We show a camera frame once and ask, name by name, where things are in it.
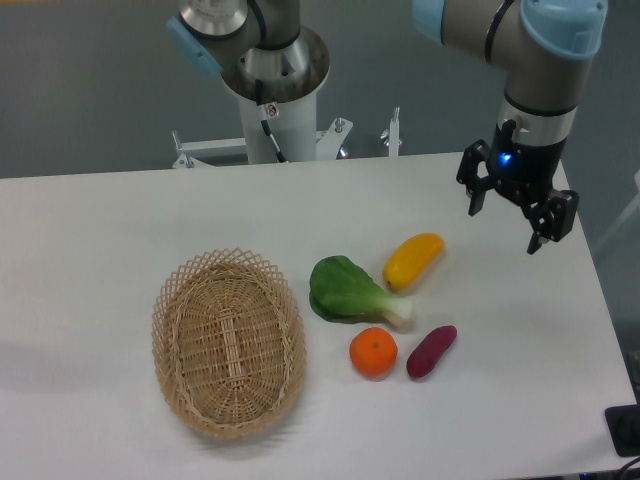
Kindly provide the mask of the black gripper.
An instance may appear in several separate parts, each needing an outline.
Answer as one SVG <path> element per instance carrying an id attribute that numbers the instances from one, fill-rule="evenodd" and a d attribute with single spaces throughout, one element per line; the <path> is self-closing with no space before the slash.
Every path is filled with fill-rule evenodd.
<path id="1" fill-rule="evenodd" d="M 515 125 L 507 120 L 496 126 L 491 149 L 484 140 L 467 147 L 456 181 L 465 187 L 470 216 L 482 210 L 490 190 L 521 206 L 532 228 L 527 253 L 533 255 L 547 242 L 559 242 L 571 232 L 580 197 L 574 190 L 553 185 L 566 140 L 543 146 L 518 143 L 509 137 Z M 480 176 L 481 165 L 486 166 L 485 176 Z"/>

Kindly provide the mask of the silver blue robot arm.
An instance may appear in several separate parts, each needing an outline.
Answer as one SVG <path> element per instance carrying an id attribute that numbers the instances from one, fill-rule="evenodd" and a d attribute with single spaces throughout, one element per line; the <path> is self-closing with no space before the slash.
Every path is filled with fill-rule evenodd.
<path id="1" fill-rule="evenodd" d="M 413 22 L 431 39 L 505 70 L 490 142 L 462 155 L 456 176 L 478 213 L 495 191 L 532 228 L 528 252 L 563 239 L 579 197 L 553 178 L 601 45 L 604 1 L 416 1 Z M 334 157 L 347 133 L 316 132 L 316 95 L 329 73 L 323 40 L 296 1 L 183 1 L 167 24 L 176 50 L 204 76 L 220 77 L 241 111 L 253 164 Z"/>

